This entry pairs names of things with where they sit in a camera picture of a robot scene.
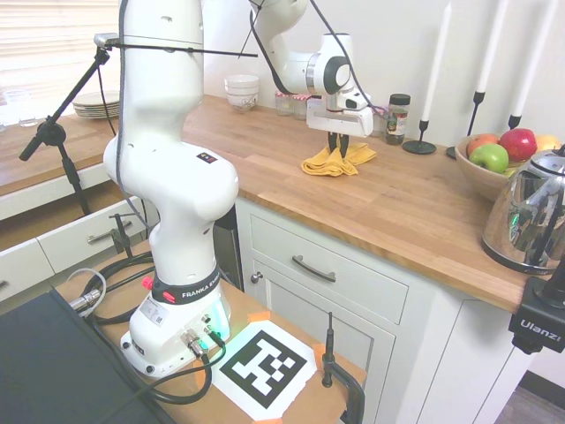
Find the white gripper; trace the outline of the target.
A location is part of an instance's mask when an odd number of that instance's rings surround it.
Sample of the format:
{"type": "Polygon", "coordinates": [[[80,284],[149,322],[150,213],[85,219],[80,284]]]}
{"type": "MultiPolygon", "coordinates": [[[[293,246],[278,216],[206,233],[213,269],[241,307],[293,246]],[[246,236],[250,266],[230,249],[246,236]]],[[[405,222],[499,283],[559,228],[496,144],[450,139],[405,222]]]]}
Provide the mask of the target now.
{"type": "Polygon", "coordinates": [[[306,123],[309,128],[328,132],[330,153],[337,148],[338,134],[340,154],[345,157],[350,136],[365,138],[373,133],[373,113],[369,108],[333,112],[326,109],[326,104],[321,99],[314,98],[310,98],[306,105],[306,123]]]}

